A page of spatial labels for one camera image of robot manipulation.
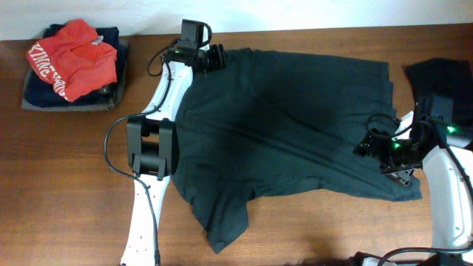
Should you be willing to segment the dark green t-shirt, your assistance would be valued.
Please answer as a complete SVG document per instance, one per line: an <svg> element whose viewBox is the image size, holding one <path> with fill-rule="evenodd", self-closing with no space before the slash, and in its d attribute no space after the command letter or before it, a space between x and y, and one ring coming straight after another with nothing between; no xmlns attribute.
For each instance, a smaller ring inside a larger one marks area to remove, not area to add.
<svg viewBox="0 0 473 266"><path fill-rule="evenodd" d="M405 202L397 184L354 154L372 127L393 132L389 65L331 55L229 50L225 68L197 74L175 118L172 181L219 253L248 228L247 204L325 189Z"/></svg>

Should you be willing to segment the black garment white logo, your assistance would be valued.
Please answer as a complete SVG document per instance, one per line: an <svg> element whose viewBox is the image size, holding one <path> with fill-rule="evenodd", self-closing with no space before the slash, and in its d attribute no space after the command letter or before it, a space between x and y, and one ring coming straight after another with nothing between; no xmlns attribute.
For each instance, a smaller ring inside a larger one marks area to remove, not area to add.
<svg viewBox="0 0 473 266"><path fill-rule="evenodd" d="M415 101L435 93L453 100L452 121L472 126L472 62L433 58L404 67Z"/></svg>

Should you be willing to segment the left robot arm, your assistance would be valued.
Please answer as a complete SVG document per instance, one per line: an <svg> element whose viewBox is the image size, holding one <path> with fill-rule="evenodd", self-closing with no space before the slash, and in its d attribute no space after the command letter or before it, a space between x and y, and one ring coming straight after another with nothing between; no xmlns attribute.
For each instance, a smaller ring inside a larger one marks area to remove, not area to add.
<svg viewBox="0 0 473 266"><path fill-rule="evenodd" d="M194 76L222 69L225 51L212 44L205 22L184 19L180 36L156 54L162 69L159 84L147 107L125 117L127 158L134 182L134 202L124 266L160 265L158 228L166 189L177 169L179 144L174 122Z"/></svg>

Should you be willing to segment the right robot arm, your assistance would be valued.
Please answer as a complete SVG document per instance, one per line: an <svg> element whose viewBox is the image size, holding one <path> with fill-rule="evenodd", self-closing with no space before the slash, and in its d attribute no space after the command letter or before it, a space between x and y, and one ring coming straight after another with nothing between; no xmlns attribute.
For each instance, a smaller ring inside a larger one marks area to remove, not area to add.
<svg viewBox="0 0 473 266"><path fill-rule="evenodd" d="M453 123L453 101L419 97L394 134L366 126L354 154L373 157L381 173L409 185L414 172L426 175L432 208L432 245L399 248L383 256L358 252L349 265L472 264L472 132Z"/></svg>

